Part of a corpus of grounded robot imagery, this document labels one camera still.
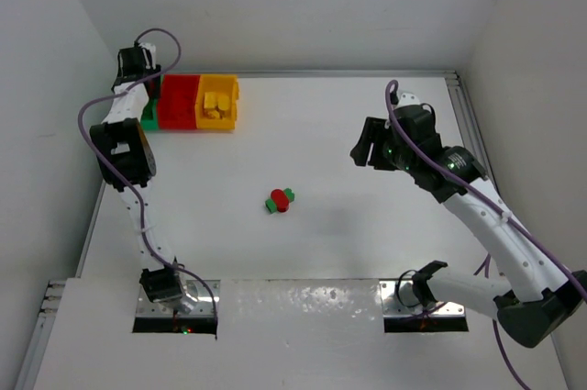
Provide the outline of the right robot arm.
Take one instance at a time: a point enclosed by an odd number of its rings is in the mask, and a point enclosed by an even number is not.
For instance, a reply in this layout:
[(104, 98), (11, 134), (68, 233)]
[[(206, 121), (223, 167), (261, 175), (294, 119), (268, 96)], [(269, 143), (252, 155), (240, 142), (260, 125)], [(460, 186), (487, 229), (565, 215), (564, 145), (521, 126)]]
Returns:
[(456, 302), (498, 322), (518, 344), (536, 347), (581, 305), (586, 272), (559, 267), (519, 229), (476, 158), (461, 146), (442, 145), (432, 108), (398, 106), (393, 113), (394, 120), (366, 118), (351, 159), (409, 174), (470, 230), (504, 274), (483, 279), (432, 261), (396, 289), (399, 302), (419, 310)]

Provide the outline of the yellow butterfly round lego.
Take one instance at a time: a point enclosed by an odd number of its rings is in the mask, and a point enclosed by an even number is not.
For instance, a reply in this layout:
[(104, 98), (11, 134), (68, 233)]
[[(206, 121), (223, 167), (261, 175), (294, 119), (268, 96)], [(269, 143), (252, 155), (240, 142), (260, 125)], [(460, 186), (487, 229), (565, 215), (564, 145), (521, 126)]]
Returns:
[(231, 108), (231, 99), (226, 94), (220, 94), (216, 100), (217, 110), (220, 112), (221, 117), (228, 117)]

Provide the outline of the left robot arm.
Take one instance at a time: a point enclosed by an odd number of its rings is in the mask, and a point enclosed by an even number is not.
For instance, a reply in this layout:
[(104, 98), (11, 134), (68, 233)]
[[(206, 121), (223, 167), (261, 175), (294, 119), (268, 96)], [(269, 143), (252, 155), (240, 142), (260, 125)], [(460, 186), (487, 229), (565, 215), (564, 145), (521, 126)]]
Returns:
[(154, 45), (135, 42), (120, 50), (112, 87), (116, 98), (89, 135), (105, 156), (99, 163), (105, 182), (119, 193), (131, 217), (141, 265), (139, 283), (151, 303), (172, 306), (183, 297), (183, 286), (173, 250), (156, 233), (150, 205), (156, 163), (140, 124), (144, 109), (160, 96), (160, 72)]

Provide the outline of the red round lego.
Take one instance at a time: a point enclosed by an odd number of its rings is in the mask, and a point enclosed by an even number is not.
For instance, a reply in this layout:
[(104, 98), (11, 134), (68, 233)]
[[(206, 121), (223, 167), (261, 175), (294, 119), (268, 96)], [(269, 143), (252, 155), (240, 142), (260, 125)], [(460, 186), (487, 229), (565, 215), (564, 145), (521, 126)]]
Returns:
[(270, 193), (265, 206), (271, 214), (284, 213), (289, 209), (290, 199), (281, 189), (274, 189)]

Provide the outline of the pale yellow curved lego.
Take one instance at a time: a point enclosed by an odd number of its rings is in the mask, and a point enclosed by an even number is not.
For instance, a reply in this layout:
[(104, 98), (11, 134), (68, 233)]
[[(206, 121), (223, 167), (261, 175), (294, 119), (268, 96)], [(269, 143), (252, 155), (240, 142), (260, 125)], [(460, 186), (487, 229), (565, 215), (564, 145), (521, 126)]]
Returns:
[(203, 114), (209, 119), (220, 119), (220, 113), (216, 107), (217, 93), (205, 92), (203, 99)]

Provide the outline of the green square lego brick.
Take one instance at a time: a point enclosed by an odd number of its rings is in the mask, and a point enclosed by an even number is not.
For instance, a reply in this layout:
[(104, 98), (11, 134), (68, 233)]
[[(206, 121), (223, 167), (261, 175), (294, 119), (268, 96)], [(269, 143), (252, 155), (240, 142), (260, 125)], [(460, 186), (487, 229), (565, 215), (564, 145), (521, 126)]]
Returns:
[(283, 193), (286, 196), (289, 203), (292, 203), (295, 199), (294, 191), (291, 188), (283, 189)]

